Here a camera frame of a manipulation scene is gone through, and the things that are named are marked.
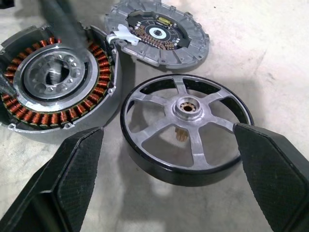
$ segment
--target bolt hole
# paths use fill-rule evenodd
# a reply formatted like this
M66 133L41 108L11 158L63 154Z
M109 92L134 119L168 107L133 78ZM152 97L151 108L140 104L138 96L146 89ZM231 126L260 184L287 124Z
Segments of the bolt hole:
M192 107L191 106L185 106L184 108L183 108L185 111L188 111L188 112L190 112L190 111L192 111L193 109L192 109Z

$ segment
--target aluminum spoke wheel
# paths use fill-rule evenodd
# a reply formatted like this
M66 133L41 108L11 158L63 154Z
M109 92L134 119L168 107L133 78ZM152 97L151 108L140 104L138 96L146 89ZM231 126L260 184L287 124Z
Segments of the aluminum spoke wheel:
M165 99L153 93L163 89L177 89L178 94ZM188 93L195 90L206 94L197 97ZM236 116L239 122L253 125L253 119L244 103L230 90L211 80L186 74L172 74L148 80L127 96L121 112L123 134L135 150L132 159L147 173L168 183L183 186L203 186L220 181L230 175L241 162L239 152L220 165L206 159L208 150L203 147L200 128L212 124L233 133L234 123L213 115L210 104L220 101ZM134 102L150 102L164 108L164 117L139 132L133 133L128 125L128 112ZM174 126L178 140L190 139L193 164L175 165L150 154L142 144L167 127Z

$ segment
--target concrete floor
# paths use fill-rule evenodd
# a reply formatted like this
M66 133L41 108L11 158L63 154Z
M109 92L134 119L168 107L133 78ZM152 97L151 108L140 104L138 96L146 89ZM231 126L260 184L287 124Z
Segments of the concrete floor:
M78 18L102 27L112 0L72 0ZM309 159L309 2L307 0L166 0L189 11L210 35L205 63L192 74L238 94L256 125L285 135ZM35 0L0 11L0 42L39 25ZM164 72L124 56L125 96L134 85ZM0 216L58 145L31 141L0 128ZM105 128L96 186L83 232L268 232L242 167L202 188L172 186L142 171L128 156L119 115Z

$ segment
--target center hole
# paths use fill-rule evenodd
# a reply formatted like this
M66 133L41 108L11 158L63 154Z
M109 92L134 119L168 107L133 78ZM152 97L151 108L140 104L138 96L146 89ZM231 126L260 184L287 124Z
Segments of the center hole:
M193 109L192 109L192 107L191 106L185 106L184 108L183 108L185 111L188 111L188 112L190 112L190 111L192 111Z
M46 75L46 83L48 85L55 85L63 82L70 73L70 70L65 66L61 60L54 60L48 63L49 71Z

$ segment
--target circuit board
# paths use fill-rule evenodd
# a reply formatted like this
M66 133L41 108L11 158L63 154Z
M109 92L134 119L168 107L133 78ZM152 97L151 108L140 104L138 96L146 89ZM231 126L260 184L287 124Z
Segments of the circuit board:
M188 47L190 39L176 21L154 12L130 14L126 19L132 34L145 44L163 50Z

